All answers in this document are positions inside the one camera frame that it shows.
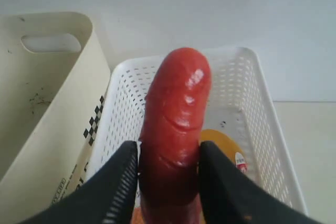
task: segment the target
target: cream plastic bin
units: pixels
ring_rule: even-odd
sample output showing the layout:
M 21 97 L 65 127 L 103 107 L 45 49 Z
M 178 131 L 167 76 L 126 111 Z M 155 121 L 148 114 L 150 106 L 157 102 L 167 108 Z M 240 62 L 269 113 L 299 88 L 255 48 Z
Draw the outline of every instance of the cream plastic bin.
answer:
M 22 42 L 62 34 L 74 36 L 79 51 L 32 52 Z M 100 117 L 95 109 L 102 109 L 109 78 L 87 16 L 0 18 L 1 223 L 23 220 L 80 185 L 95 134 L 83 133 L 91 117 Z
M 256 54 L 247 48 L 210 49 L 203 53 L 213 73 L 203 128 L 230 136 L 245 153 L 247 176 L 287 205 L 307 213 Z M 131 59 L 115 68 L 87 178 L 123 141 L 138 140 L 144 98 L 162 59 Z M 139 205 L 139 194 L 135 205 Z

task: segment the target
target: yellow round object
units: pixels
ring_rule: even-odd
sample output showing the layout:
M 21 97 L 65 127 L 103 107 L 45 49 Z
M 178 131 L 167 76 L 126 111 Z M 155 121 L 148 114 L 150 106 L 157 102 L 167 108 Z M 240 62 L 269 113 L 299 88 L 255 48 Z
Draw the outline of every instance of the yellow round object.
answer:
M 244 156 L 242 149 L 233 141 L 230 137 L 224 133 L 216 130 L 206 129 L 201 131 L 200 142 L 212 141 L 218 148 L 231 160 L 232 163 L 236 164 L 236 153 L 239 152 Z

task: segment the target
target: white plastic basket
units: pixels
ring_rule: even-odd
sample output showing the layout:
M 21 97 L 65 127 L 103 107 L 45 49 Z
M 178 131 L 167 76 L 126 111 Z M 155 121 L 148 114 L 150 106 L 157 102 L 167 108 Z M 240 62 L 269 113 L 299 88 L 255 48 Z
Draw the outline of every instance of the white plastic basket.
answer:
M 203 128 L 219 130 L 230 136 L 245 153 L 247 176 L 271 195 L 307 214 L 256 54 L 247 48 L 202 52 L 207 56 L 213 74 Z M 162 59 L 131 59 L 115 68 L 87 179 L 123 141 L 138 140 L 144 98 Z

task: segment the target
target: white wall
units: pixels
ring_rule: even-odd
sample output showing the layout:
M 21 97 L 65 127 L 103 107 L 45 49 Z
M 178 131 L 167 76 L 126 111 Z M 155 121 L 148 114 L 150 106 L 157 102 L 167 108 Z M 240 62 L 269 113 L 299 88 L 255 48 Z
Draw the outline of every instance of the white wall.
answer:
M 46 10 L 97 15 L 125 57 L 247 46 L 274 100 L 336 101 L 336 0 L 0 0 L 0 14 Z

